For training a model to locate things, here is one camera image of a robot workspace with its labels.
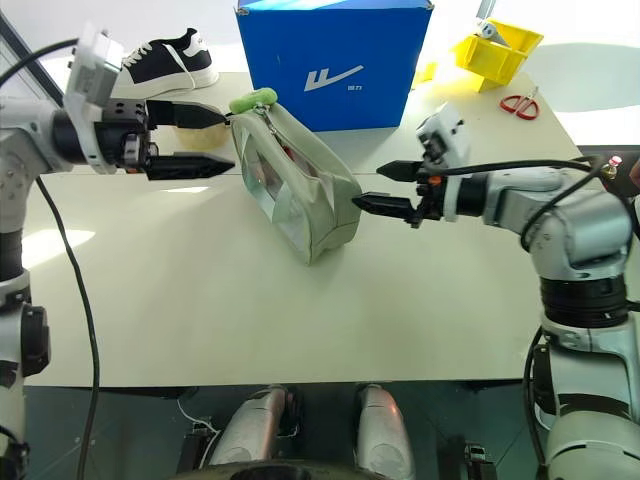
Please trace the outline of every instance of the robotic arm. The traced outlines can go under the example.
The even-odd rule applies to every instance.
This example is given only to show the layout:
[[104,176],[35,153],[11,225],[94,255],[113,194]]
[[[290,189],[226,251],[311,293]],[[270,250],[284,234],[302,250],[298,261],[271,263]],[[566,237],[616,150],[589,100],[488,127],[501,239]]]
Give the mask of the robotic arm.
[[46,312],[31,304],[22,267],[27,195],[45,173],[89,163],[100,174],[117,168],[150,180],[208,178],[233,166],[206,154],[160,155],[157,125],[205,128],[226,121],[197,104],[111,99],[122,48],[90,26],[75,50],[69,86],[57,109],[48,101],[0,99],[0,477],[22,478],[24,378],[49,363]]
[[524,234],[536,271],[545,343],[534,350],[534,398],[555,417],[546,448],[550,480],[632,480],[640,472],[640,356],[624,269],[632,222],[622,202],[604,191],[579,190],[528,219],[574,181],[565,171],[523,168],[450,176],[466,165],[469,138],[457,112],[444,105],[418,128],[422,162],[380,169],[417,182],[421,201],[366,193],[357,206],[402,218],[487,225]]

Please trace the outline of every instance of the white logo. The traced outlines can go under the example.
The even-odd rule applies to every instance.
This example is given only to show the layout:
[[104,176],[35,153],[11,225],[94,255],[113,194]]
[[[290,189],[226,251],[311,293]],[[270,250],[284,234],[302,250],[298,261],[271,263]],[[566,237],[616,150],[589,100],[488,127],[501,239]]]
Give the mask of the white logo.
[[318,88],[322,88],[322,87],[326,87],[327,85],[331,85],[332,83],[339,82],[343,78],[347,78],[348,76],[359,72],[363,68],[364,67],[362,65],[358,65],[357,67],[353,67],[351,70],[347,70],[346,72],[340,73],[340,74],[335,75],[335,76],[333,76],[331,78],[328,78],[328,76],[329,76],[329,69],[328,68],[323,68],[322,70],[320,70],[320,75],[318,75],[318,71],[317,70],[313,70],[312,72],[309,72],[309,75],[307,76],[307,83],[304,86],[304,91],[305,92],[309,92],[311,90],[316,90]]

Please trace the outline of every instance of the white sole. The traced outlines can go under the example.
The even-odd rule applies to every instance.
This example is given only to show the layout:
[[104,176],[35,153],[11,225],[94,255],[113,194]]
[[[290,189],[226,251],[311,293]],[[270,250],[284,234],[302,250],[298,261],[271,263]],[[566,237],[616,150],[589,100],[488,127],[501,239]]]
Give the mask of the white sole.
[[204,68],[188,74],[172,73],[164,77],[154,78],[135,85],[115,85],[111,92],[113,98],[151,98],[171,90],[192,90],[213,85],[220,74],[213,67]]

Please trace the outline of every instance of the scissors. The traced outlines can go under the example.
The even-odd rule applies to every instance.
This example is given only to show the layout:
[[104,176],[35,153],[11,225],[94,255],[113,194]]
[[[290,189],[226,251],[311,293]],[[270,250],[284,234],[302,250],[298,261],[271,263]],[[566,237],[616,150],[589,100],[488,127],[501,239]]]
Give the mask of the scissors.
[[511,95],[500,101],[500,108],[509,113],[515,113],[524,120],[535,120],[540,114],[540,107],[533,99],[538,94],[535,87],[529,95]]

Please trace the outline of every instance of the floor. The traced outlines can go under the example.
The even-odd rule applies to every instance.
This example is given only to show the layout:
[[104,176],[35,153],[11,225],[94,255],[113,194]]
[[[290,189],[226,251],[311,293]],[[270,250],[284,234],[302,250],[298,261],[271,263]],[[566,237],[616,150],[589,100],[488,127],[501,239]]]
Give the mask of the floor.
[[[205,387],[183,400],[194,417],[224,426],[258,387]],[[305,423],[298,438],[301,456],[352,461],[350,418],[355,384],[299,385]],[[519,385],[471,389],[458,382],[397,382],[385,385],[403,412],[420,480],[458,480],[438,465],[437,452],[457,438],[482,444],[497,462],[500,480],[533,479],[535,458],[525,426]],[[27,387],[27,437],[31,480],[75,478],[80,436],[89,394],[84,390]],[[87,480],[157,480],[176,471],[191,422],[175,399],[130,393],[102,393],[90,447]]]

